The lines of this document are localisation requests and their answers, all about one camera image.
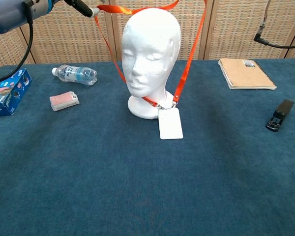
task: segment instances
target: bottle cap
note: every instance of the bottle cap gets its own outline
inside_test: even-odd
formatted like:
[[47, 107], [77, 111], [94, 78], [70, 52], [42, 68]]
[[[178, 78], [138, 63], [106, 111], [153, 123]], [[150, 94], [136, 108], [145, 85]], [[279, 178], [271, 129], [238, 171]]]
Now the bottle cap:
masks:
[[57, 68], [53, 68], [53, 71], [52, 71], [52, 72], [53, 72], [53, 75], [54, 75], [54, 76], [57, 76], [57, 74], [56, 74], [56, 70], [57, 70]]

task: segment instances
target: mannequin face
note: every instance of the mannequin face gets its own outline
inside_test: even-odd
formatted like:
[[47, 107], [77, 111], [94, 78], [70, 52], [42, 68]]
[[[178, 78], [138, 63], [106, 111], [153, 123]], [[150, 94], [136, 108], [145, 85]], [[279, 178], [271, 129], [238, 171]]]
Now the mannequin face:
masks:
[[174, 42], [145, 27], [126, 27], [122, 37], [122, 68], [134, 97], [144, 97], [166, 83], [172, 70]]

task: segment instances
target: bottle label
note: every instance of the bottle label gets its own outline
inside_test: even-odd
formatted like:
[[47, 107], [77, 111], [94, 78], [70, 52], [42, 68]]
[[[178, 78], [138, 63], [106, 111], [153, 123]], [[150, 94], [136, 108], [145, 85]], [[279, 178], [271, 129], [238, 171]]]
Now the bottle label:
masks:
[[69, 81], [78, 81], [82, 68], [76, 66], [68, 66], [65, 70], [64, 78]]

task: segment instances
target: spiral binding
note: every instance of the spiral binding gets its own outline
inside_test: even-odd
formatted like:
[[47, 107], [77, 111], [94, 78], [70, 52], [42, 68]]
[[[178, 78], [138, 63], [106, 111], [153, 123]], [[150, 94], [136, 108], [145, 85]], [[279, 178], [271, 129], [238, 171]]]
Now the spiral binding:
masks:
[[262, 71], [262, 73], [273, 83], [273, 86], [276, 86], [276, 84], [273, 82], [273, 80], [268, 76], [268, 74], [265, 73], [265, 71], [262, 69], [262, 67], [256, 62], [254, 61], [254, 63], [256, 64], [256, 66]]

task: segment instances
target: plastic water bottle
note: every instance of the plastic water bottle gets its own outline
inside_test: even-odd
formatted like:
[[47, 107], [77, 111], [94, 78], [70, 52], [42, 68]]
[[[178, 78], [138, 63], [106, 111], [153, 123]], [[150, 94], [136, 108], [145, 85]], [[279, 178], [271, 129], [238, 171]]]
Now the plastic water bottle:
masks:
[[83, 85], [93, 85], [97, 81], [97, 72], [88, 67], [76, 67], [62, 65], [53, 68], [54, 76], [58, 76], [64, 82], [75, 82]]

